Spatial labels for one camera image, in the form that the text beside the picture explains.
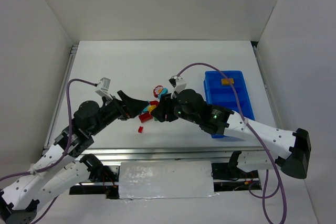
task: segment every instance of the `red toy block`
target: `red toy block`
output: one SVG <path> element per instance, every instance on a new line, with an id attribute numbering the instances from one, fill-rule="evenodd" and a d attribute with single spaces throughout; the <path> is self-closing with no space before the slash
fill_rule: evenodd
<path id="1" fill-rule="evenodd" d="M 156 86 L 155 89 L 153 89 L 154 97 L 158 98 L 158 96 L 162 92 L 162 90 L 163 90 L 163 86 L 161 86 L 161 85 Z"/>
<path id="2" fill-rule="evenodd" d="M 159 106 L 159 102 L 158 102 L 158 101 L 150 101 L 149 104 L 150 104 L 150 105 L 156 105 L 156 106 Z"/>
<path id="3" fill-rule="evenodd" d="M 146 122 L 146 121 L 148 121 L 148 120 L 150 120 L 150 119 L 152 119 L 153 117 L 152 117 L 152 115 L 149 113 L 149 112 L 146 112 L 146 113 L 144 113 L 144 114 L 142 114 L 142 115 L 139 115 L 139 119 L 140 119 L 140 121 L 142 122 L 142 123 L 144 123 L 144 122 Z"/>

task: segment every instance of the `white enclosure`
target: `white enclosure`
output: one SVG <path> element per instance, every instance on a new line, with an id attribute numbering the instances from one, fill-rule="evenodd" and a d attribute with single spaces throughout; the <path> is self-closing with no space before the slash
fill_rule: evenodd
<path id="1" fill-rule="evenodd" d="M 169 47 L 165 45 L 171 50 L 186 45 L 186 41 L 175 40 L 193 40 L 188 41 L 188 47 L 175 50 L 179 53 L 172 58 L 174 62 L 180 60 L 180 64 L 170 66 L 169 61 L 165 61 L 164 77 L 158 79 L 165 81 L 170 77 L 167 75 L 175 74 L 180 67 L 193 61 L 211 62 L 223 70 L 242 70 L 257 121 L 272 126 L 276 122 L 286 130 L 301 127 L 310 133 L 312 154 L 308 178 L 303 181 L 282 176 L 288 195 L 286 224 L 334 223 L 336 0 L 0 0 L 0 5 L 2 176 L 26 170 L 37 161 L 48 141 L 51 123 L 54 126 L 51 138 L 66 126 L 64 104 L 59 107 L 57 120 L 52 121 L 52 115 L 62 82 L 69 77 L 64 79 L 67 66 L 71 77 L 93 78 L 89 81 L 98 81 L 106 75 L 117 78 L 122 71 L 121 62 L 131 59 L 129 55 L 139 50 L 133 47 L 124 58 L 122 45 L 127 41 L 121 40 L 170 40 L 133 43 L 148 48 L 153 42 L 162 48 L 164 43 L 172 43 Z M 255 52 L 250 41 L 259 42 Z M 67 65 L 70 49 L 79 42 L 78 58 L 70 61 L 71 68 L 71 64 Z M 226 46 L 213 50 L 211 57 L 203 57 L 206 50 L 216 48 L 208 46 L 212 43 Z M 163 57 L 155 55 L 153 48 L 148 54 L 143 51 L 142 56 L 146 61 L 153 61 L 134 61 L 144 71 L 148 66 L 157 67 Z M 108 65 L 112 64 L 112 59 L 119 64 L 110 74 Z M 193 88 L 203 92 L 203 75 L 198 75 L 197 71 L 191 70 L 185 75 L 191 79 L 189 83 Z M 155 76 L 146 71 L 142 77 L 149 79 L 152 75 Z M 154 81 L 147 81 L 152 88 Z M 118 79 L 116 85 L 119 90 L 124 83 Z M 130 96 L 145 99 L 141 97 L 145 92 L 141 93 L 133 83 L 125 88 Z M 81 100 L 99 99 L 92 90 L 84 89 L 74 87 L 74 108 Z M 128 126 L 136 131 L 139 125 L 134 122 Z M 108 142 L 107 135 L 98 136 L 101 141 L 94 147 L 112 148 L 112 143 L 117 143 L 119 148 L 142 147 L 142 144 L 177 148 L 231 145 L 218 144 L 212 139 L 206 145 L 202 142 L 202 133 L 197 135 L 192 126 L 182 124 L 177 129 L 179 132 L 188 129 L 195 137 L 187 136 L 186 142 L 183 138 L 175 138 L 170 146 L 165 146 L 165 142 L 155 142 L 154 138 L 142 139 L 141 144 L 126 140 L 125 128 L 117 124 L 119 142 Z M 276 185 L 272 174 L 268 190 Z M 267 208 L 274 222 L 280 220 L 280 195 L 267 201 Z M 105 200 L 100 195 L 69 196 L 65 192 L 40 223 L 139 221 L 267 223 L 261 201 L 245 191 L 220 193 L 211 198 L 147 201 Z"/>

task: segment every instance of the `white bracket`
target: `white bracket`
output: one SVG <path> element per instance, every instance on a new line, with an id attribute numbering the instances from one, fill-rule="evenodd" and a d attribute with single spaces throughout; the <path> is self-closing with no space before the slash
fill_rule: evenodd
<path id="1" fill-rule="evenodd" d="M 96 93 L 101 97 L 105 97 L 107 101 L 112 101 L 112 96 L 109 94 L 109 86 L 111 80 L 108 78 L 100 79 L 98 85 L 96 86 Z"/>
<path id="2" fill-rule="evenodd" d="M 175 80 L 175 85 L 172 84 L 172 86 L 174 87 L 174 90 L 171 94 L 171 99 L 172 99 L 176 97 L 178 93 L 180 93 L 182 90 L 185 89 L 185 87 L 187 86 L 187 83 L 185 82 L 185 80 L 183 80 L 181 76 L 172 76 L 171 79 Z"/>

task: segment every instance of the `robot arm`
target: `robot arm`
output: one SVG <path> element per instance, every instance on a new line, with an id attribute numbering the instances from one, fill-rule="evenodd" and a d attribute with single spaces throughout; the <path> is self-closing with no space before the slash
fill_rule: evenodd
<path id="1" fill-rule="evenodd" d="M 162 95 L 160 104 L 152 115 L 160 122 L 172 122 L 178 118 L 199 125 L 209 134 L 221 134 L 238 137 L 247 141 L 256 141 L 248 123 L 255 129 L 272 151 L 276 164 L 281 170 L 294 178 L 306 178 L 310 157 L 308 132 L 298 129 L 296 132 L 284 131 L 263 125 L 253 120 L 243 121 L 237 112 L 228 108 L 207 104 L 194 90 L 184 90 L 186 83 L 177 77 L 170 80 L 174 86 L 171 94 Z M 138 116 L 148 106 L 147 101 L 136 100 L 118 91 L 121 100 L 108 93 L 109 79 L 103 78 L 97 85 L 96 93 L 103 98 L 103 105 L 94 101 L 82 103 L 72 119 L 71 146 L 67 155 L 53 168 L 38 172 L 58 161 L 69 139 L 69 127 L 55 139 L 48 152 L 29 170 L 31 175 L 19 178 L 0 192 L 0 217 L 6 223 L 31 223 L 36 213 L 47 202 L 63 193 L 66 189 L 84 180 L 97 181 L 107 173 L 114 174 L 104 167 L 92 154 L 85 155 L 70 169 L 59 173 L 73 162 L 92 143 L 92 136 L 98 134 L 116 119 L 127 120 Z M 272 169 L 267 164 L 267 155 L 254 156 L 248 152 L 234 152 L 229 167 L 245 172 L 256 169 Z"/>
<path id="2" fill-rule="evenodd" d="M 103 165 L 90 154 L 85 155 L 73 169 L 59 172 L 93 143 L 92 136 L 116 119 L 135 118 L 148 106 L 147 101 L 132 99 L 122 91 L 118 91 L 121 100 L 112 97 L 107 92 L 108 85 L 106 78 L 97 85 L 96 93 L 103 98 L 102 107 L 94 101 L 82 103 L 72 118 L 72 135 L 69 136 L 69 127 L 65 128 L 47 153 L 31 167 L 30 175 L 20 177 L 0 192 L 0 216 L 6 223 L 30 223 L 45 203 L 76 183 L 86 179 L 94 181 L 97 173 L 101 173 Z M 62 157 L 69 139 L 71 145 L 67 155 L 54 167 L 39 172 Z"/>
<path id="3" fill-rule="evenodd" d="M 275 163 L 288 176 L 304 179 L 307 177 L 311 152 L 309 134 L 303 129 L 285 131 L 276 129 L 245 118 L 228 108 L 207 104 L 202 96 L 192 89 L 184 89 L 186 83 L 181 77 L 172 77 L 170 83 L 174 87 L 171 94 L 161 96 L 160 104 L 152 111 L 152 116 L 160 122 L 172 122 L 178 118 L 199 125 L 209 134 L 220 134 L 237 137 L 258 143 L 247 123 L 258 133 L 266 147 L 275 158 Z M 256 169 L 272 168 L 267 164 L 268 156 L 247 156 L 234 152 L 229 165 L 245 172 Z"/>

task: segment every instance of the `blue tray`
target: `blue tray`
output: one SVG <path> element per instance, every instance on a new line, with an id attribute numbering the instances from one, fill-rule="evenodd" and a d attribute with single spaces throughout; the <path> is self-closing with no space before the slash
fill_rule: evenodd
<path id="1" fill-rule="evenodd" d="M 241 71 L 223 71 L 228 78 L 234 79 L 234 87 L 237 91 L 239 103 L 243 115 L 254 120 L 250 98 L 248 97 L 244 76 Z M 230 85 L 223 86 L 221 80 L 224 79 L 217 71 L 205 72 L 204 89 L 206 102 L 208 104 L 220 105 L 238 112 L 235 95 Z M 212 135 L 212 138 L 222 138 L 221 135 Z"/>

